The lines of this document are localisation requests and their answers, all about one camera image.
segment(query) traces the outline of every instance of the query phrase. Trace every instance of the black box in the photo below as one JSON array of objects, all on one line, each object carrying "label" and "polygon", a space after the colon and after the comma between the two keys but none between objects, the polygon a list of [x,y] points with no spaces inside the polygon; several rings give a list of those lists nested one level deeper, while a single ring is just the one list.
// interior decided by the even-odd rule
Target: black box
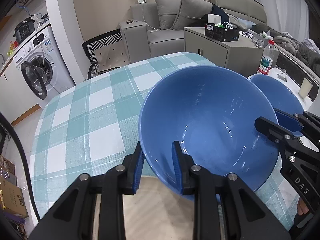
[{"label": "black box", "polygon": [[218,26],[206,24],[204,36],[215,39],[221,42],[238,41],[239,29],[225,29]]}]

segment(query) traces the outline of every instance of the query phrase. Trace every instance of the gray pillow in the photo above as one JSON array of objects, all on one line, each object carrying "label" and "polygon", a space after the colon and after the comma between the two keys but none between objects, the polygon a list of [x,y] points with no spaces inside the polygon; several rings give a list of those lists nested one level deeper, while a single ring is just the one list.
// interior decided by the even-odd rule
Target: gray pillow
[{"label": "gray pillow", "polygon": [[155,0],[158,7],[160,29],[170,29],[177,16],[181,0]]},{"label": "gray pillow", "polygon": [[182,31],[205,14],[211,13],[212,3],[205,0],[181,0],[179,12],[174,20],[172,30]]}]

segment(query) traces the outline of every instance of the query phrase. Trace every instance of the washing machine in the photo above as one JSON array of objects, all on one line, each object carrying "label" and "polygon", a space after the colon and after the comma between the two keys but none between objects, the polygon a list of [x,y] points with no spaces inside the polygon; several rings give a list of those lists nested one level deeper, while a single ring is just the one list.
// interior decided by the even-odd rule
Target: washing machine
[{"label": "washing machine", "polygon": [[56,95],[75,86],[55,41],[51,26],[45,27],[22,48],[21,68],[25,82],[44,108]]}]

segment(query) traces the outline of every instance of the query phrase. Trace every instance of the blue cable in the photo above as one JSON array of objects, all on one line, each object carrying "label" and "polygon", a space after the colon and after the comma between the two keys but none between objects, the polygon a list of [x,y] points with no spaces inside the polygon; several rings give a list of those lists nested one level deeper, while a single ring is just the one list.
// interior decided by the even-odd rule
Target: blue cable
[{"label": "blue cable", "polygon": [[37,14],[31,15],[27,7],[19,6],[18,4],[16,4],[16,6],[19,7],[19,8],[24,8],[25,11],[26,11],[26,12],[29,14],[29,16],[31,16],[31,17],[34,16],[34,15],[40,14],[40,15],[41,15],[41,19],[42,19],[42,14],[41,14],[41,13],[37,13]]}]

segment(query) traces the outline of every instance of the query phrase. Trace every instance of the bottle label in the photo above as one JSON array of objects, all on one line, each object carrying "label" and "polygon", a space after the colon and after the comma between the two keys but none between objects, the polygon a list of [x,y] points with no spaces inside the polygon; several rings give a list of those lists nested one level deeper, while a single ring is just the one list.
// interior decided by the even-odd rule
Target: bottle label
[{"label": "bottle label", "polygon": [[261,64],[259,66],[258,71],[261,72],[262,74],[268,75],[271,65],[272,65],[272,60],[262,56]]}]

